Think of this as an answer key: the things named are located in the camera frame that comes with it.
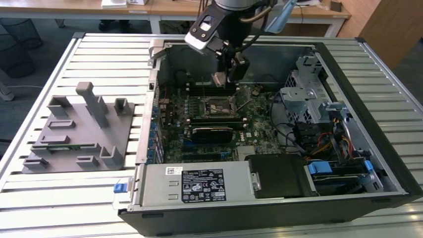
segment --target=blue latch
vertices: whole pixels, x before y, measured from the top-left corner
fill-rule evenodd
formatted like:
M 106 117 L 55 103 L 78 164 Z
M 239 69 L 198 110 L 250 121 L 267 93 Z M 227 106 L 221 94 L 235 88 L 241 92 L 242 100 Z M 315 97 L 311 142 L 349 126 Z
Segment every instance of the blue latch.
M 365 165 L 366 165 L 367 171 L 373 171 L 373 164 L 370 160 L 365 161 Z
M 129 184 L 127 183 L 118 183 L 114 186 L 114 193 L 126 193 L 129 189 Z
M 333 173 L 333 168 L 327 161 L 313 162 L 307 167 L 311 175 Z

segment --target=warning label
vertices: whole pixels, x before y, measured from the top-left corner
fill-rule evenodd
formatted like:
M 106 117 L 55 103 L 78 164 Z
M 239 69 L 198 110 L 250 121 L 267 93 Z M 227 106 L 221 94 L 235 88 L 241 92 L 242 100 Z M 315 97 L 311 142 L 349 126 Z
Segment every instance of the warning label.
M 226 201 L 223 169 L 183 171 L 185 203 Z

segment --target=wooden desk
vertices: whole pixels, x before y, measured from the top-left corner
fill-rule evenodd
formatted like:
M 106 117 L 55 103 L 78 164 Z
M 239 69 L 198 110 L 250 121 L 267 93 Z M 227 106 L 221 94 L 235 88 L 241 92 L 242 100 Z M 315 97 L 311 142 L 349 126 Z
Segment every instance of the wooden desk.
M 327 5 L 330 0 L 325 0 L 323 4 Z M 151 6 L 151 14 L 155 15 L 182 15 L 182 16 L 198 16 L 199 3 L 191 0 L 154 0 Z M 317 6 L 303 7 L 305 18 L 345 18 L 351 17 L 346 9 L 343 12 L 325 10 Z M 293 11 L 291 17 L 302 17 L 301 9 L 297 8 Z
M 127 8 L 102 9 L 102 0 L 2 0 L 0 13 L 39 12 L 39 13 L 90 13 L 90 14 L 131 14 L 130 11 L 150 13 L 154 0 L 147 5 L 130 4 Z
M 343 5 L 354 16 L 339 36 L 365 38 L 394 69 L 422 37 L 423 1 L 343 0 Z
M 155 21 L 161 20 L 195 20 L 199 14 L 199 3 L 190 0 L 154 0 L 150 13 Z M 337 37 L 345 20 L 351 15 L 346 9 L 342 12 L 325 10 L 317 6 L 294 9 L 289 23 L 326 24 L 330 25 L 326 37 Z
M 0 0 L 0 17 L 53 19 L 150 20 L 154 34 L 161 34 L 162 20 L 195 20 L 199 3 L 189 0 L 150 0 L 147 5 L 102 9 L 102 0 Z M 289 23 L 329 24 L 326 37 L 337 37 L 350 13 L 315 6 L 295 9 Z

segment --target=barcode sticker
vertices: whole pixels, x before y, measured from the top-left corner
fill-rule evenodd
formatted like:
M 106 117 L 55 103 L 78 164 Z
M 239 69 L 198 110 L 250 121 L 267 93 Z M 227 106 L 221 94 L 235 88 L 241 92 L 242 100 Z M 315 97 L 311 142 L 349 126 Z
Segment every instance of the barcode sticker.
M 166 167 L 166 175 L 182 175 L 185 167 Z

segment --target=aluminum extrusion table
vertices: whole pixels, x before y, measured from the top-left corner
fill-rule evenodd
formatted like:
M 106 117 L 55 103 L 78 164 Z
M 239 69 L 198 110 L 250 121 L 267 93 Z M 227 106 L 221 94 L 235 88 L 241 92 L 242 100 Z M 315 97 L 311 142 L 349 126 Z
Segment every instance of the aluminum extrusion table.
M 114 194 L 114 184 L 135 174 L 143 105 L 150 74 L 153 39 L 183 36 L 86 34 L 71 40 L 10 149 L 0 162 L 0 238 L 121 237 L 142 235 L 118 217 L 129 194 Z M 366 43 L 355 39 L 262 37 L 263 41 L 323 42 L 359 93 L 418 182 L 423 183 L 423 107 Z M 51 96 L 82 102 L 75 87 L 91 81 L 106 102 L 126 97 L 137 104 L 125 170 L 59 174 L 22 174 L 50 110 Z M 422 237 L 423 199 L 395 209 L 379 210 L 350 223 L 203 234 L 195 237 Z

